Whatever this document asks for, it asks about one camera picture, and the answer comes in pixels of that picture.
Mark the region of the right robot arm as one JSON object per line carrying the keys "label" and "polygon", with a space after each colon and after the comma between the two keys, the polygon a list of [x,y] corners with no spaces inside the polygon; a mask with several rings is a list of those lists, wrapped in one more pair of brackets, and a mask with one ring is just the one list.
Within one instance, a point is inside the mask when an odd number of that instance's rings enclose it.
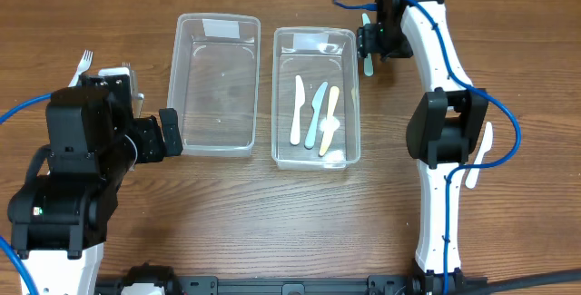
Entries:
{"label": "right robot arm", "polygon": [[420,234],[415,261],[419,280],[460,283],[458,211],[462,172],[474,152],[488,101],[470,92],[453,45],[444,0],[374,0],[357,32],[364,73],[372,57],[415,60],[424,94],[406,130],[409,155],[421,185]]}

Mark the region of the yellow plastic knife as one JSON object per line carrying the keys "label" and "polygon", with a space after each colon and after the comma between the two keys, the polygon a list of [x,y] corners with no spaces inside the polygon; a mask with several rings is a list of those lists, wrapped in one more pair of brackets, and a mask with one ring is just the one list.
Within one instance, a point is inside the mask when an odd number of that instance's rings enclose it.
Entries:
{"label": "yellow plastic knife", "polygon": [[332,142],[332,137],[337,129],[336,127],[336,119],[334,117],[334,112],[337,106],[337,102],[339,100],[340,89],[338,86],[332,86],[330,88],[329,100],[328,100],[328,109],[325,121],[325,127],[323,131],[322,141],[319,150],[319,156],[324,156],[328,151],[330,144]]}

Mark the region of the light blue plastic knife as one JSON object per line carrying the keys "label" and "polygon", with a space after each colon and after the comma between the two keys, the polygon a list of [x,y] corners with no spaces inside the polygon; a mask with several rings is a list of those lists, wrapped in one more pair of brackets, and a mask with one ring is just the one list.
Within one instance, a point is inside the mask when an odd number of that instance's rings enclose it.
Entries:
{"label": "light blue plastic knife", "polygon": [[326,93],[328,87],[328,83],[327,82],[323,82],[320,87],[318,88],[317,92],[314,94],[312,102],[311,102],[311,107],[313,109],[313,115],[310,121],[310,126],[305,138],[305,143],[304,146],[306,149],[312,149],[314,147],[315,144],[315,140],[316,140],[316,133],[317,133],[317,127],[318,127],[318,121],[319,121],[319,116],[320,116],[320,108],[322,106],[322,102]]}

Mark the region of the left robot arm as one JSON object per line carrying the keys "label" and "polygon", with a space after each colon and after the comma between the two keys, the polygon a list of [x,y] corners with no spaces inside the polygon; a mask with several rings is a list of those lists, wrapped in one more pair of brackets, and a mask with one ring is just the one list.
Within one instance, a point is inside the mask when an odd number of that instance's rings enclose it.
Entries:
{"label": "left robot arm", "polygon": [[24,294],[92,294],[123,179],[137,164],[181,155],[178,114],[142,117],[127,67],[81,74],[46,97],[49,142],[8,203],[11,238],[1,245]]}

